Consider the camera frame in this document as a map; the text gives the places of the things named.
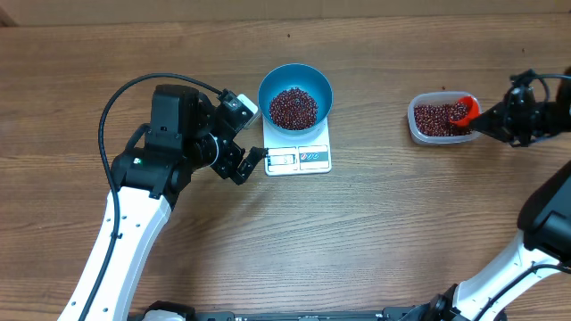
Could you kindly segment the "orange measuring scoop blue handle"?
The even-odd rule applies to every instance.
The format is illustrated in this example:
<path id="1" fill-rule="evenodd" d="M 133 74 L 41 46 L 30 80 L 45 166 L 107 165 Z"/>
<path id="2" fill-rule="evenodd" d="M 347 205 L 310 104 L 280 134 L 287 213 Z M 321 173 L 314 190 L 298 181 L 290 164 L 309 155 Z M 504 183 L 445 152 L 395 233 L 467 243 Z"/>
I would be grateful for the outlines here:
<path id="1" fill-rule="evenodd" d="M 456 103 L 465 103 L 469 107 L 468 115 L 466 118 L 458 122 L 451 122 L 449 117 L 449 122 L 456 127 L 467 128 L 469 123 L 480 115 L 479 103 L 471 95 L 460 98 Z"/>

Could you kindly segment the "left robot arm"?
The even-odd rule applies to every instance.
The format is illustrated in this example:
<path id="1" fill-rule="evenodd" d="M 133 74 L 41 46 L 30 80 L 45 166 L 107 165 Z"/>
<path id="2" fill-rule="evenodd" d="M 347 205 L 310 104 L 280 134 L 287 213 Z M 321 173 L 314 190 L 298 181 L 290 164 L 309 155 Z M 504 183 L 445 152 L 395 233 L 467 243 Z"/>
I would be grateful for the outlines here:
<path id="1" fill-rule="evenodd" d="M 198 169 L 241 185 L 267 154 L 234 143 L 260 109 L 225 89 L 219 105 L 190 86 L 158 85 L 151 120 L 112 162 L 111 191 L 94 247 L 62 320 L 125 320 L 153 244 Z"/>

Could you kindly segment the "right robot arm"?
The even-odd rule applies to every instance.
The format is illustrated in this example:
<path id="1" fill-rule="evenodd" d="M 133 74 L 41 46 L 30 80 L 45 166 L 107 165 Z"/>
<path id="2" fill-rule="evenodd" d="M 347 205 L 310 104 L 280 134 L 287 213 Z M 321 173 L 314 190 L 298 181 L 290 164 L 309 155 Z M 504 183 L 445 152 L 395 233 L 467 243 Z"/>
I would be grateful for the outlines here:
<path id="1" fill-rule="evenodd" d="M 527 70 L 510 78 L 503 99 L 457 124 L 512 147 L 527 147 L 570 130 L 570 72 L 555 75 L 554 99 L 538 102 L 531 85 L 552 76 Z M 513 241 L 472 278 L 430 302 L 405 309 L 404 320 L 503 320 L 505 308 L 541 280 L 570 271 L 570 166 L 541 185 L 519 211 Z"/>

